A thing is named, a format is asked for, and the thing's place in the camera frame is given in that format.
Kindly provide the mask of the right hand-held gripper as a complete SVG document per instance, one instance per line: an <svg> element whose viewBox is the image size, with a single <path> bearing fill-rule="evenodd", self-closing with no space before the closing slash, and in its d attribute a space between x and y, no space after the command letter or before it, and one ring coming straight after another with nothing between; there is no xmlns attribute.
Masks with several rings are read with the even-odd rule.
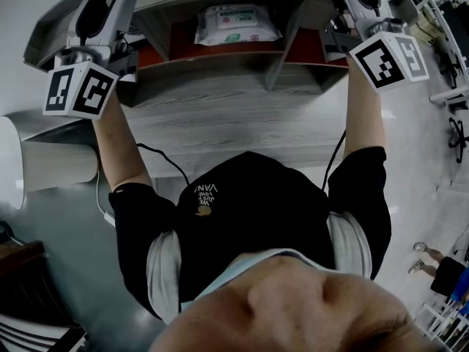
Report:
<svg viewBox="0 0 469 352"><path fill-rule="evenodd" d="M427 81L429 72L407 23L391 17L388 0L331 0L341 17L320 39L327 61L351 57L376 92ZM343 19L352 26L339 31Z"/></svg>

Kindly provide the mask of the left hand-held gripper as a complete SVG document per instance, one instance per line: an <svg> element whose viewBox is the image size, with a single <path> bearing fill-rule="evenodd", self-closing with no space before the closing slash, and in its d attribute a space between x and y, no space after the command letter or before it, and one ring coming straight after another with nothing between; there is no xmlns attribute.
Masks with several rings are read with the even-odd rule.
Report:
<svg viewBox="0 0 469 352"><path fill-rule="evenodd" d="M119 82L138 79L138 51L125 39L136 0L86 0L75 32L80 44L56 54L43 115L99 119Z"/></svg>

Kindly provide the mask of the grey wooden shelf unit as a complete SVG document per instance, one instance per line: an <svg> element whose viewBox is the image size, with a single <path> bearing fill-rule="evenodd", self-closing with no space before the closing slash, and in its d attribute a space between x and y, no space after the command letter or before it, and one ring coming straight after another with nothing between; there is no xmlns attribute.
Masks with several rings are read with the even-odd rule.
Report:
<svg viewBox="0 0 469 352"><path fill-rule="evenodd" d="M44 72L53 68L56 54L67 47L71 23L84 2L61 0L38 20L23 55L27 65ZM275 42L195 44L197 15L211 6L235 3L267 6L283 37ZM411 0L388 3L390 18L405 21L410 29L416 21ZM326 60L320 39L320 31L338 17L331 0L136 0L130 23L142 36L127 41L139 53L143 82L157 73L216 75L242 71L260 74L265 86L272 89L287 65L300 65L308 67L316 82L327 89L346 69L344 58ZM343 19L339 31L346 33L351 26Z"/></svg>

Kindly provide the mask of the person's right forearm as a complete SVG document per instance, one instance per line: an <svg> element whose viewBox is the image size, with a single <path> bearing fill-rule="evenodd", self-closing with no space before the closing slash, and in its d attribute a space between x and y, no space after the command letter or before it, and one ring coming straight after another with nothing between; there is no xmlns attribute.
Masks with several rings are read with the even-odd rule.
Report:
<svg viewBox="0 0 469 352"><path fill-rule="evenodd" d="M348 56L347 117L344 157L369 147L385 147L380 95L355 60Z"/></svg>

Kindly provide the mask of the person's left forearm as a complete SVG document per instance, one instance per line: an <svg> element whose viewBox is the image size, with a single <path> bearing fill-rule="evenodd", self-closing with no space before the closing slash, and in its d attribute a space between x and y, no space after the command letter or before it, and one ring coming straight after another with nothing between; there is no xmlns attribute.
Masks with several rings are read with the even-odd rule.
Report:
<svg viewBox="0 0 469 352"><path fill-rule="evenodd" d="M100 160L111 189L126 183L152 185L117 93L111 92L100 119L92 122Z"/></svg>

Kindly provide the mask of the white wet wipes packet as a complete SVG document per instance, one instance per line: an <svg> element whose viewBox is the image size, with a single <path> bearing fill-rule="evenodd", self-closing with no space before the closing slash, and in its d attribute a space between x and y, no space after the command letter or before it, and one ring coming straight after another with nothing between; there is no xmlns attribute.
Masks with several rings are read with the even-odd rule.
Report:
<svg viewBox="0 0 469 352"><path fill-rule="evenodd" d="M283 37L265 5L215 5L201 11L197 19L194 43L199 45L275 42Z"/></svg>

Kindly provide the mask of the black office chair base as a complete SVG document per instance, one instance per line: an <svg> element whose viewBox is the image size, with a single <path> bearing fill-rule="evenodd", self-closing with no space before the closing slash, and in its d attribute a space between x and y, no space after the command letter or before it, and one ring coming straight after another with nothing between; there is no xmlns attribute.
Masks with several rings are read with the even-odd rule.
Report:
<svg viewBox="0 0 469 352"><path fill-rule="evenodd" d="M453 117L448 119L448 123L451 127L454 128L456 132L457 139L455 142L449 142L448 147L451 149L459 148L459 152L457 153L456 162L458 164L462 163L462 159L464 156L464 150L468 146L469 143L469 136L465 135L464 125L461 120L455 120Z"/></svg>

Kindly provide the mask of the person's black t-shirt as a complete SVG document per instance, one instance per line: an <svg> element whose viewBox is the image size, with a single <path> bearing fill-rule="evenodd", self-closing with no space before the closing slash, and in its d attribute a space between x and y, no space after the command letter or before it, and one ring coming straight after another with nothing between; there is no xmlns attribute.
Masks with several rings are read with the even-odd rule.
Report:
<svg viewBox="0 0 469 352"><path fill-rule="evenodd" d="M151 186L123 184L109 201L125 286L170 323L243 254L294 249L326 268L374 279L391 239L385 160L381 147L351 153L327 191L253 152L193 181L178 203Z"/></svg>

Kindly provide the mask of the dark wooden chair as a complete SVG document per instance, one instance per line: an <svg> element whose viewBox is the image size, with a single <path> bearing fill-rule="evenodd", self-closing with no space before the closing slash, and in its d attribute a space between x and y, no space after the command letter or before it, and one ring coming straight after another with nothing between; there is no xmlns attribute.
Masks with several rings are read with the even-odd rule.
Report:
<svg viewBox="0 0 469 352"><path fill-rule="evenodd" d="M86 336L53 283L40 241L0 243L0 314Z"/></svg>

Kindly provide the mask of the light blue face mask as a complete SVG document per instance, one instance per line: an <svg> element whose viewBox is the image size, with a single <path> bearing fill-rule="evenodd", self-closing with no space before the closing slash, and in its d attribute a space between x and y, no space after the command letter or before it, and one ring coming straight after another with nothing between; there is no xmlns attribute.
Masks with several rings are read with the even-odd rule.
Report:
<svg viewBox="0 0 469 352"><path fill-rule="evenodd" d="M193 302L208 294L211 294L220 287L223 287L255 265L276 256L294 257L318 270L328 273L336 273L336 270L321 266L320 264L310 260L304 254L294 249L268 249L255 254L243 254L242 257L238 257L236 260L234 260L213 282L211 282L202 292L200 292L200 294L195 297L194 300L182 303L181 312L184 312L190 305L192 305Z"/></svg>

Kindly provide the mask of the white slatted bench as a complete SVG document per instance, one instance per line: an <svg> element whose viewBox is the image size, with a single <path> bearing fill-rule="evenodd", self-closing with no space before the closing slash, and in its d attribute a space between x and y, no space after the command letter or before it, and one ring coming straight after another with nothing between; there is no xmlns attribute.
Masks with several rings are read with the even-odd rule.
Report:
<svg viewBox="0 0 469 352"><path fill-rule="evenodd" d="M88 339L80 326L49 326L0 314L0 352L84 352Z"/></svg>

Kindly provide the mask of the white metal rack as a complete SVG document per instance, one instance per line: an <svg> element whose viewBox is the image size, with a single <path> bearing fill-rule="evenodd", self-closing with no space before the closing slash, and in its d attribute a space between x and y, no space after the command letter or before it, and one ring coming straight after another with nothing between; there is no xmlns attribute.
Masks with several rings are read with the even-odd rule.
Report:
<svg viewBox="0 0 469 352"><path fill-rule="evenodd" d="M421 327L424 335L437 339L451 351L455 351L463 340L462 349L469 343L469 315L462 314L462 308L453 300L436 300L433 304L423 303L419 315L428 313L430 321Z"/></svg>

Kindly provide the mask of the white table frame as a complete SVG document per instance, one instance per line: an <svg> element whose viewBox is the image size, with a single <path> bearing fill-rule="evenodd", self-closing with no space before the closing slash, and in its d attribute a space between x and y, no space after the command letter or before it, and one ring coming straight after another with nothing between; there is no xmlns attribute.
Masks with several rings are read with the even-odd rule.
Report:
<svg viewBox="0 0 469 352"><path fill-rule="evenodd" d="M444 106L469 101L469 87L458 87L440 94L431 95L429 100L432 103Z"/></svg>

